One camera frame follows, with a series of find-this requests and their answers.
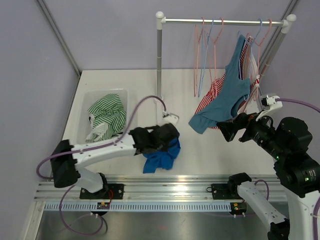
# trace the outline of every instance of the clothing rack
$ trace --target clothing rack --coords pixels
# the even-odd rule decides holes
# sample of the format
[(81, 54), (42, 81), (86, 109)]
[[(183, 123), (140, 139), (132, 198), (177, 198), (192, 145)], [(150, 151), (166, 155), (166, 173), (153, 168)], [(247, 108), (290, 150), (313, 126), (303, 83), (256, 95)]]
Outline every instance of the clothing rack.
[[(156, 17), (157, 29), (157, 43), (156, 43), (156, 95), (162, 97), (162, 30), (164, 24), (213, 24), (221, 25), (222, 20), (202, 20), (202, 19), (179, 19), (179, 18), (166, 18), (162, 11), (158, 11)], [(270, 66), (274, 56), (276, 55), (281, 43), (283, 42), (286, 34), (289, 32), (293, 22), (297, 19), (296, 15), (290, 14), (282, 21), (272, 21), (272, 26), (281, 27), (281, 34), (276, 39), (276, 43), (266, 56), (267, 61), (259, 69), (260, 79), (265, 75), (268, 67)], [(261, 26), (260, 21), (240, 21), (240, 20), (223, 20), (223, 25), (238, 25), (238, 26)], [(270, 26), (270, 21), (263, 21), (262, 26)]]

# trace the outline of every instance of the blue garment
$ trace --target blue garment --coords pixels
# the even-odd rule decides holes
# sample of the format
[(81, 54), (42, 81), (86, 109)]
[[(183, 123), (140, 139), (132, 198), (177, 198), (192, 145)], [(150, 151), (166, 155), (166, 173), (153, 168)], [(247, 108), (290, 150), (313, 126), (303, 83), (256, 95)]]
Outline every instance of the blue garment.
[(143, 167), (144, 174), (154, 174), (157, 168), (172, 169), (174, 160), (180, 152), (179, 139), (174, 139), (169, 143), (168, 151), (156, 151), (150, 154), (143, 154), (147, 159)]
[(238, 108), (244, 96), (250, 94), (250, 78), (239, 79), (239, 58), (246, 38), (240, 35), (230, 63), (225, 67), (225, 78), (218, 96), (204, 109), (195, 114), (189, 125), (199, 134), (217, 122), (230, 120), (237, 116)]

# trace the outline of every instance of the white wall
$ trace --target white wall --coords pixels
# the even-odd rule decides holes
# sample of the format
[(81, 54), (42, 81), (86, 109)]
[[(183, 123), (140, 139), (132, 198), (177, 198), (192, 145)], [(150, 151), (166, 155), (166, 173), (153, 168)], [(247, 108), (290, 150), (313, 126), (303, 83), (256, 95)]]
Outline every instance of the white wall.
[[(279, 20), (289, 0), (46, 0), (46, 3), (79, 67), (91, 70), (155, 69), (157, 11), (163, 11), (168, 18)], [(229, 63), (238, 30), (246, 35), (256, 34), (258, 29), (225, 27), (216, 48), (217, 67), (224, 68)], [(257, 40), (267, 30), (264, 27)], [(220, 26), (214, 25), (212, 35), (216, 37), (219, 31)], [(166, 24), (163, 67), (193, 68), (193, 41), (193, 24)]]
[[(263, 93), (277, 93), (282, 98), (302, 100), (320, 107), (319, 10), (318, 0), (300, 1), (295, 11), (297, 20), (274, 57), (266, 78), (261, 81)], [(302, 105), (283, 103), (282, 110), (274, 118), (278, 123), (288, 116), (307, 123), (313, 135), (309, 154), (320, 163), (319, 113)]]
[[(59, 142), (76, 75), (33, 0), (0, 3), (0, 239), (20, 237), (37, 163)], [(43, 170), (48, 173), (49, 166)]]

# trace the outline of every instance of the clear plastic box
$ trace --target clear plastic box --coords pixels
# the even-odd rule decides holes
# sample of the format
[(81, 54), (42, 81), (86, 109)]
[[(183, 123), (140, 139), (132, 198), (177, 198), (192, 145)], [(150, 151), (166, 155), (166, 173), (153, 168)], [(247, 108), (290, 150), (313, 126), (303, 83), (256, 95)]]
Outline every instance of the clear plastic box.
[(129, 93), (126, 89), (99, 89), (99, 90), (89, 90), (83, 93), (79, 115), (77, 117), (75, 140), (77, 144), (86, 143), (86, 137), (91, 132), (92, 128), (89, 121), (88, 109), (99, 99), (103, 98), (108, 94), (118, 94), (121, 102), (123, 104), (124, 110), (126, 111), (126, 122), (127, 126), (130, 118), (131, 111), (128, 107)]

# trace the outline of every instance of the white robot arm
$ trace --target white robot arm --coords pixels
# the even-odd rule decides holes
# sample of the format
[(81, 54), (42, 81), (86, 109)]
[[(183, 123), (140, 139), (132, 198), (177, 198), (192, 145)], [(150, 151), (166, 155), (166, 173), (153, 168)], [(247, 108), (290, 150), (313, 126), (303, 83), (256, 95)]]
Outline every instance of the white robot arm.
[(175, 126), (167, 123), (162, 126), (137, 127), (121, 138), (115, 136), (95, 143), (70, 145), (69, 140), (62, 140), (53, 154), (70, 151), (73, 154), (51, 159), (54, 186), (65, 188), (75, 185), (87, 190), (93, 198), (101, 199), (108, 192), (107, 179), (104, 174), (91, 172), (85, 167), (117, 157), (166, 151), (170, 147), (169, 143), (179, 136)]

